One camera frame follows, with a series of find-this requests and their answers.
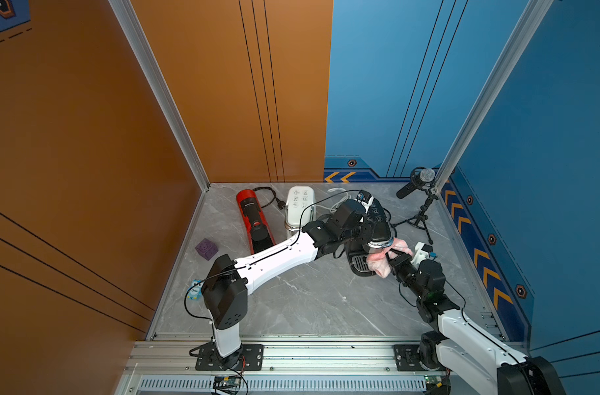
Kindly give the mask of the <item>black coffee machine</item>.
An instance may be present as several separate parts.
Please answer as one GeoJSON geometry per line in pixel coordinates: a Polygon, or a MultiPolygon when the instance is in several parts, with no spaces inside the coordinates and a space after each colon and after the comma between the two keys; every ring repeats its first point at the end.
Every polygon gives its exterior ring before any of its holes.
{"type": "Polygon", "coordinates": [[[349,268],[356,276],[371,277],[375,272],[368,266],[369,255],[390,248],[394,238],[382,204],[374,197],[368,197],[361,203],[367,211],[360,232],[345,244],[344,252],[349,268]]]}

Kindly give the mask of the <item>pink cloth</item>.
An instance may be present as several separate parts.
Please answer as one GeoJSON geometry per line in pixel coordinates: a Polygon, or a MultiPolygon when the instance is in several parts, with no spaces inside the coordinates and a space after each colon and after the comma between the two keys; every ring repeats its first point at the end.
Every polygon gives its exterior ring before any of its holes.
{"type": "Polygon", "coordinates": [[[410,256],[414,255],[412,249],[407,245],[405,240],[396,238],[390,247],[377,253],[371,253],[368,256],[368,268],[381,278],[387,278],[391,274],[389,260],[399,256],[396,252],[406,253],[410,256]]]}

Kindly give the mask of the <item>white coffee machine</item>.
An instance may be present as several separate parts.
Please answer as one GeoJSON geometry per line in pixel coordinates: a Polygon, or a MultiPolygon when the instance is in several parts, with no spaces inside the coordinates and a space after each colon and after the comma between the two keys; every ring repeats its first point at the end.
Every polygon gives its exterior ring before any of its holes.
{"type": "Polygon", "coordinates": [[[296,185],[288,191],[285,204],[285,228],[288,237],[298,233],[313,220],[315,191],[309,186],[296,185]]]}

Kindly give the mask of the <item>red coffee machine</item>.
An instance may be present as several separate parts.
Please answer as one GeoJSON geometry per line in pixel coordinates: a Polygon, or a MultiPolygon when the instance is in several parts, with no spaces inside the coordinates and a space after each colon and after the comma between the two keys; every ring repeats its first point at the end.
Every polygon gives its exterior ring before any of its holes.
{"type": "Polygon", "coordinates": [[[237,194],[236,200],[252,254],[260,253],[274,246],[275,240],[256,193],[251,189],[244,189],[237,194]]]}

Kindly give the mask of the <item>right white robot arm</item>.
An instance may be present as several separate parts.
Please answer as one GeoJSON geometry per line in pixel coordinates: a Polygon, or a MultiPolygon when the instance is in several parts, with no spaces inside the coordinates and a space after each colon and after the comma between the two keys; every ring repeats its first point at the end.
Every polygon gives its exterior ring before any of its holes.
{"type": "Polygon", "coordinates": [[[394,258],[386,254],[391,274],[416,296],[421,319],[433,329],[421,336],[423,366],[451,370],[479,394],[566,393],[548,360],[519,352],[467,317],[445,293],[441,263],[392,253],[394,258]]]}

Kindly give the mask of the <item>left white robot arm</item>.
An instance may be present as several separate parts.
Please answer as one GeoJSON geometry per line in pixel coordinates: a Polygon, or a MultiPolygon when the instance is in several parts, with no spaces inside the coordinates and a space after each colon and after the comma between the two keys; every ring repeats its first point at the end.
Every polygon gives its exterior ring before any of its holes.
{"type": "Polygon", "coordinates": [[[392,242],[380,202],[361,191],[330,216],[308,222],[288,240],[253,255],[217,258],[201,289],[213,329],[214,357],[222,370],[242,366],[239,323],[248,310],[249,296],[267,281],[336,251],[368,253],[392,242]]]}

